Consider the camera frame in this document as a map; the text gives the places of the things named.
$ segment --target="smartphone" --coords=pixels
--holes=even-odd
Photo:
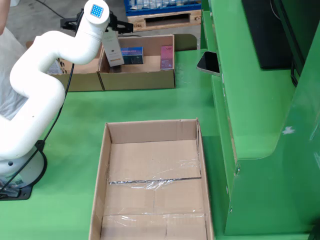
[[[215,52],[206,51],[202,55],[196,68],[202,72],[220,76],[218,56]]]

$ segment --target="wooden pallet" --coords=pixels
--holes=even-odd
[[[135,32],[201,24],[201,10],[128,16]]]

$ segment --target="white shirt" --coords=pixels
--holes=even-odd
[[[11,120],[25,104],[21,96],[10,85],[10,72],[26,50],[7,29],[0,35],[0,115]]]

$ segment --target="black cable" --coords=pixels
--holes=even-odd
[[[291,62],[291,81],[292,81],[293,85],[294,85],[295,87],[297,87],[297,85],[298,85],[298,80],[297,80],[297,78],[296,78],[296,76],[295,76],[295,62],[294,62],[293,59],[292,59],[292,62]]]
[[[140,35],[118,35],[118,37],[142,37]]]
[[[75,29],[75,34],[77,34],[77,31],[78,31],[78,28],[79,28],[79,23],[80,23],[83,15],[84,15],[84,12],[81,12],[80,17],[79,17],[79,19],[77,20],[77,26],[76,26],[76,29]],[[67,86],[66,86],[66,88],[65,88],[65,97],[64,97],[64,99],[66,99],[67,94],[68,94],[68,90],[69,90],[69,87],[70,87],[71,78],[72,78],[72,75],[73,75],[73,72],[74,72],[74,68],[75,68],[75,64],[73,63],[73,64],[72,64],[72,67],[71,67],[70,75],[69,75],[68,84],[67,84]],[[56,125],[56,123],[57,123],[57,121],[58,121],[58,119],[59,119],[59,117],[60,117],[60,114],[61,114],[61,112],[62,112],[62,108],[63,108],[63,107],[64,107],[64,103],[63,103],[62,106],[60,107],[60,110],[59,110],[59,112],[58,112],[58,114],[57,114],[57,116],[56,116],[53,124],[51,125],[49,131],[48,131],[47,134],[45,135],[45,137],[44,137],[41,145],[37,147],[36,151],[34,151],[34,153],[29,157],[29,159],[28,159],[28,160],[19,168],[19,170],[18,170],[17,172],[15,172],[15,174],[12,175],[12,177],[3,185],[3,187],[0,189],[0,194],[1,194],[1,192],[12,182],[12,180],[28,165],[28,163],[33,159],[33,157],[39,152],[39,149],[42,149],[42,148],[45,146],[45,142],[46,142],[47,138],[49,137],[49,134],[51,133],[52,129],[53,129],[54,126]]]
[[[272,1],[273,1],[273,0],[270,0],[270,7],[271,7],[271,10],[272,10],[272,12],[273,12],[273,15],[275,15],[275,17],[281,21],[280,17],[279,17],[279,16],[276,14],[276,12],[274,11],[274,7],[272,6]]]
[[[66,19],[65,17],[61,16],[59,13],[57,13],[55,10],[53,10],[51,7],[49,7],[47,4],[45,4],[44,2],[42,1],[39,1],[39,0],[35,0],[37,1],[38,3],[41,3],[42,5],[44,5],[45,7],[47,7],[48,9],[50,9],[52,12],[54,12],[56,15],[58,15],[60,18],[62,19]]]

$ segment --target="open cardboard box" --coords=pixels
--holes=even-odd
[[[197,49],[197,39],[191,34],[121,37],[121,47],[143,47],[144,64],[109,67],[101,46],[95,58],[86,65],[75,65],[69,92],[166,89],[175,87],[175,70],[160,70],[161,46],[174,46],[175,51]],[[67,86],[72,63],[58,58],[62,74],[52,74]]]
[[[143,47],[143,64],[110,67],[104,54],[99,67],[99,75],[106,90],[123,89],[168,89],[175,87],[175,54],[170,70],[160,70],[161,47],[173,46],[175,36],[143,36],[119,38],[121,48]]]
[[[107,123],[89,240],[213,240],[197,119]]]

